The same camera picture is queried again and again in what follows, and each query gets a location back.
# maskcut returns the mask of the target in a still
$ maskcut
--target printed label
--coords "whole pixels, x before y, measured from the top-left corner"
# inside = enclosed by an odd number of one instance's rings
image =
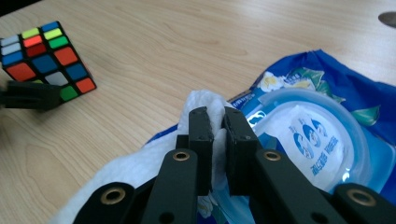
[[[271,112],[264,131],[276,137],[309,181],[320,189],[332,188],[345,156],[345,146],[334,125],[338,119],[303,105]]]

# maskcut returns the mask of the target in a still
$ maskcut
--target transparent plastic lid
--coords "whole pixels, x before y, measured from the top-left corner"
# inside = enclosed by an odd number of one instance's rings
[[[333,99],[305,89],[264,94],[256,135],[277,138],[293,163],[317,188],[366,185],[371,177],[367,142],[359,123]]]

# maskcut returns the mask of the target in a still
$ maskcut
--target blue packaging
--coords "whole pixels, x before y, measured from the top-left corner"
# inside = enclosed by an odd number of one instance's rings
[[[327,95],[352,115],[364,133],[369,160],[363,166],[370,174],[366,175],[366,181],[353,179],[350,182],[368,186],[396,204],[396,117],[393,115],[396,88],[374,82],[324,51],[315,50],[290,55],[268,67],[245,95],[246,101],[236,105],[254,129],[268,113],[262,111],[265,106],[260,99],[269,92],[288,88]],[[266,144],[263,137],[259,139]]]

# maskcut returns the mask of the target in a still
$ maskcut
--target light wood surface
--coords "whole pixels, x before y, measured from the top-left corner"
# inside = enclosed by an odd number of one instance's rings
[[[98,85],[46,113],[0,111],[0,223],[47,222],[104,164],[176,124],[192,90],[231,98],[284,56],[323,49],[396,85],[396,29],[377,19],[390,10],[391,0],[44,0],[0,18],[2,37],[60,21]]]

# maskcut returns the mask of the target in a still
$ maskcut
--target black bracket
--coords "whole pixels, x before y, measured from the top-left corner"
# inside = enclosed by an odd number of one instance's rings
[[[61,87],[33,82],[9,81],[0,91],[0,105],[5,108],[50,110],[60,104]]]
[[[189,123],[156,178],[137,189],[102,186],[74,223],[196,223],[197,196],[211,190],[213,134],[205,107]],[[230,194],[249,196],[256,223],[395,223],[396,207],[364,186],[342,184],[333,195],[315,188],[286,154],[263,149],[240,111],[225,107],[222,125]]]

